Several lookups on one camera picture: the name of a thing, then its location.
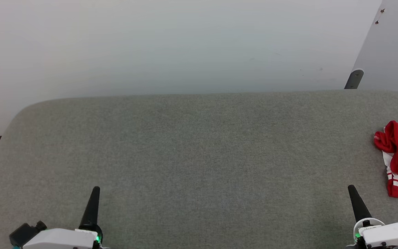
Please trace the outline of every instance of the white wall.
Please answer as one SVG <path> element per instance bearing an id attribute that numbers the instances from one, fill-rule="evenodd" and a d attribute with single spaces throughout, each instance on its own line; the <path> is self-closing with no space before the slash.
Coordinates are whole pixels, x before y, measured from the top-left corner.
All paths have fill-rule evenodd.
<path id="1" fill-rule="evenodd" d="M 354 66 L 364 72 L 359 89 L 398 91 L 398 0 L 383 0 L 383 8 Z"/>
<path id="2" fill-rule="evenodd" d="M 0 0 L 0 135 L 74 96 L 342 89 L 381 0 Z"/>

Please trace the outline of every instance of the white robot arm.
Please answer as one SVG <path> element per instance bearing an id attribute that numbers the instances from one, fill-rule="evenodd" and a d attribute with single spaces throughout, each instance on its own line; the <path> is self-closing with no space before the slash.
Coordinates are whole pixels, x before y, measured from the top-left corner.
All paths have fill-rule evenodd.
<path id="1" fill-rule="evenodd" d="M 78 229 L 47 229 L 39 221 L 35 227 L 27 223 L 10 234 L 14 249 L 101 249 L 103 234 L 98 226 L 98 207 L 101 189 L 95 186 L 88 200 Z"/>
<path id="2" fill-rule="evenodd" d="M 385 225 L 374 219 L 355 186 L 348 186 L 348 191 L 356 225 L 353 229 L 355 244 L 347 246 L 346 249 L 398 249 L 398 223 Z"/>
<path id="3" fill-rule="evenodd" d="M 371 217 L 353 185 L 348 186 L 356 218 L 353 229 L 355 244 L 346 249 L 398 249 L 398 223 L 385 225 Z M 93 188 L 78 229 L 49 229 L 43 222 L 35 227 L 24 223 L 10 234 L 11 244 L 18 249 L 103 249 L 103 234 L 97 224 L 100 188 Z"/>

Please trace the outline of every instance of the gray felt surface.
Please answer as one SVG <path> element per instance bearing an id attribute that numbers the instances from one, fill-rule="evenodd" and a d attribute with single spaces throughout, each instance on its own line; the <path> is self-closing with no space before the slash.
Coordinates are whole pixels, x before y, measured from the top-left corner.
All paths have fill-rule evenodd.
<path id="1" fill-rule="evenodd" d="M 344 248 L 349 184 L 398 222 L 373 145 L 390 120 L 398 93 L 356 90 L 35 104 L 0 142 L 0 248 L 24 222 L 76 228 L 95 185 L 112 249 Z"/>

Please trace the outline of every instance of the metal bracket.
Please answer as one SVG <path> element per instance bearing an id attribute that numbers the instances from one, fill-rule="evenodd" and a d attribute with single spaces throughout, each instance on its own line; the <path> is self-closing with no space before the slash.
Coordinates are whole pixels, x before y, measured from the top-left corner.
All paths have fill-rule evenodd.
<path id="1" fill-rule="evenodd" d="M 357 89 L 363 77 L 363 70 L 357 69 L 353 71 L 346 82 L 345 89 Z"/>

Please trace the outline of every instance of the black cable connector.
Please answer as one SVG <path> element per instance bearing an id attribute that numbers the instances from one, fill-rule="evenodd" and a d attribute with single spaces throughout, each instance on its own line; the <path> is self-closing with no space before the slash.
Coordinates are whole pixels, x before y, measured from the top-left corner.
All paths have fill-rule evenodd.
<path id="1" fill-rule="evenodd" d="M 24 223 L 9 235 L 12 246 L 22 248 L 28 241 L 35 237 L 42 230 L 46 230 L 47 226 L 42 221 L 38 221 L 36 226 L 29 226 Z"/>

